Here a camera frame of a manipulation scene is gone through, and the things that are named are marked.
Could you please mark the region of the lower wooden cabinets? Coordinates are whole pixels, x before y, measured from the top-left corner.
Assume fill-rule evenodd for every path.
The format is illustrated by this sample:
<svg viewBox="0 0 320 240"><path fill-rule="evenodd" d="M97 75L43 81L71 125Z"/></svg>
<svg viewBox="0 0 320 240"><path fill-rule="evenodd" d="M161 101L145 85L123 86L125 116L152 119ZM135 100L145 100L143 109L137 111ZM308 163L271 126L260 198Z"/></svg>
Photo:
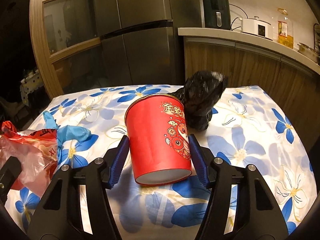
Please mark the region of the lower wooden cabinets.
<svg viewBox="0 0 320 240"><path fill-rule="evenodd" d="M319 74L301 64L244 44L212 38L184 38L185 74L211 70L229 87L257 85L283 110L310 151L319 139Z"/></svg>

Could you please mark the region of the wooden glass door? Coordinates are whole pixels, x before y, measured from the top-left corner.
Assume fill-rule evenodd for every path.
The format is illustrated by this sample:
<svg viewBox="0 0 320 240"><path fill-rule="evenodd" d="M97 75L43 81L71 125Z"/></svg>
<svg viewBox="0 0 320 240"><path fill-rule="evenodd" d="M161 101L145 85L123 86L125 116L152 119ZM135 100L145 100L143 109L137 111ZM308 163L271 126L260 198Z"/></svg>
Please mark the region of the wooden glass door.
<svg viewBox="0 0 320 240"><path fill-rule="evenodd" d="M30 0L29 27L51 99L101 84L105 75L93 0Z"/></svg>

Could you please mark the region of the black plastic bag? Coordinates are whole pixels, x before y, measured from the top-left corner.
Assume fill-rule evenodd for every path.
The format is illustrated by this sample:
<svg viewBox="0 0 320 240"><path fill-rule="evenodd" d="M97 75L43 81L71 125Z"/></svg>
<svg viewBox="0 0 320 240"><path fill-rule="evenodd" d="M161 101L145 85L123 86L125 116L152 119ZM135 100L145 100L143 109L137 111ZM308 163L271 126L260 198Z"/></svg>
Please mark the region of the black plastic bag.
<svg viewBox="0 0 320 240"><path fill-rule="evenodd" d="M221 73L201 70L187 78L182 88L170 93L183 104L188 127L199 132L208 128L212 108L220 100L227 82L228 77Z"/></svg>

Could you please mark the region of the white rice cooker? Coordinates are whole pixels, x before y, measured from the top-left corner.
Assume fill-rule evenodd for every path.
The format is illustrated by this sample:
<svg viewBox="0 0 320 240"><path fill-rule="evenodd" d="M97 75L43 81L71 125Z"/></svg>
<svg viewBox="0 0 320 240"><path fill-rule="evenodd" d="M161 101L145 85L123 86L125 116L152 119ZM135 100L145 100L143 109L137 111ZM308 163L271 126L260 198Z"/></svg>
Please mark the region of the white rice cooker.
<svg viewBox="0 0 320 240"><path fill-rule="evenodd" d="M243 18L241 20L241 32L272 40L273 28L268 22L262 21L259 17Z"/></svg>

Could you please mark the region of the red white snack bag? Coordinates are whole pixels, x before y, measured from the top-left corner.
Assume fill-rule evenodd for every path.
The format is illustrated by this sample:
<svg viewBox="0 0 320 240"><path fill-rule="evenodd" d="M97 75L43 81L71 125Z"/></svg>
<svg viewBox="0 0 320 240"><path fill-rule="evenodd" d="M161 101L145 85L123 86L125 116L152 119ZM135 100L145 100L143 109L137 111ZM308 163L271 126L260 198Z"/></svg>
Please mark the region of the red white snack bag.
<svg viewBox="0 0 320 240"><path fill-rule="evenodd" d="M57 167L57 129L17 131L10 121L1 123L1 166L16 157L22 172L12 189L24 187L42 197Z"/></svg>

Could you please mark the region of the grey refrigerator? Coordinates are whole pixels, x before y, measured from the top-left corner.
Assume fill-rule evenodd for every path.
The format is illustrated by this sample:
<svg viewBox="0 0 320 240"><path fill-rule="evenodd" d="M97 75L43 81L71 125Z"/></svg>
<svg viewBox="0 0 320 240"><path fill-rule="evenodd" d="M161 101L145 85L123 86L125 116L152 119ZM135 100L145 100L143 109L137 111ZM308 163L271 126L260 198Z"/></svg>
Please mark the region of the grey refrigerator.
<svg viewBox="0 0 320 240"><path fill-rule="evenodd" d="M200 0L94 0L107 77L120 85L181 85L178 29L201 26Z"/></svg>

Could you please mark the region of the cooking oil bottle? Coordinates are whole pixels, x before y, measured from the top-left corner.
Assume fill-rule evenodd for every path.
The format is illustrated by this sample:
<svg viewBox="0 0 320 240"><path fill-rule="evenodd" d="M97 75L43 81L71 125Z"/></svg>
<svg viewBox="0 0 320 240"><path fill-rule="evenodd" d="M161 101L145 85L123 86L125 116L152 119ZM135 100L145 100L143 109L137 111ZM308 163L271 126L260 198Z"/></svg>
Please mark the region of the cooking oil bottle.
<svg viewBox="0 0 320 240"><path fill-rule="evenodd" d="M293 49L293 23L283 8L278 8L278 43Z"/></svg>

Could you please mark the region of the black dish rack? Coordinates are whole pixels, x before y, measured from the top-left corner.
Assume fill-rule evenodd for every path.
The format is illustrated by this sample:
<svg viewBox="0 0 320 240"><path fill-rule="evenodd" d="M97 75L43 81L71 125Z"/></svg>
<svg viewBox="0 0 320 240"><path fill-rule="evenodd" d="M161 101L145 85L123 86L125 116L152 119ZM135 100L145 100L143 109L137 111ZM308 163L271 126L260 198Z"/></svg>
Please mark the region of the black dish rack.
<svg viewBox="0 0 320 240"><path fill-rule="evenodd" d="M319 52L320 26L318 23L313 25L314 50Z"/></svg>

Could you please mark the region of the steel bowl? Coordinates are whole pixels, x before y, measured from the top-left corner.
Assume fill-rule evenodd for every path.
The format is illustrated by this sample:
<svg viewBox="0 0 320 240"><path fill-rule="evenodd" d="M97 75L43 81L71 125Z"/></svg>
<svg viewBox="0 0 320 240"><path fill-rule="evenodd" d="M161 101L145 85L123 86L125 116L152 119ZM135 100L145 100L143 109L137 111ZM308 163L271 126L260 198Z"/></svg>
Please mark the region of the steel bowl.
<svg viewBox="0 0 320 240"><path fill-rule="evenodd" d="M319 64L319 53L303 43L298 43L298 52L312 60L314 63Z"/></svg>

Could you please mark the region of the black air fryer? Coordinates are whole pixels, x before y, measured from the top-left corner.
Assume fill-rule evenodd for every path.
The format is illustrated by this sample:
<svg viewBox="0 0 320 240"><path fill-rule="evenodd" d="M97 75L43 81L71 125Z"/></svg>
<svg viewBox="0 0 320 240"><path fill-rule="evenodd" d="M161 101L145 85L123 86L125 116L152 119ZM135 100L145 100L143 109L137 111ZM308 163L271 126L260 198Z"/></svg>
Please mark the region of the black air fryer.
<svg viewBox="0 0 320 240"><path fill-rule="evenodd" d="M206 28L231 28L229 0L202 0L204 10L204 25Z"/></svg>

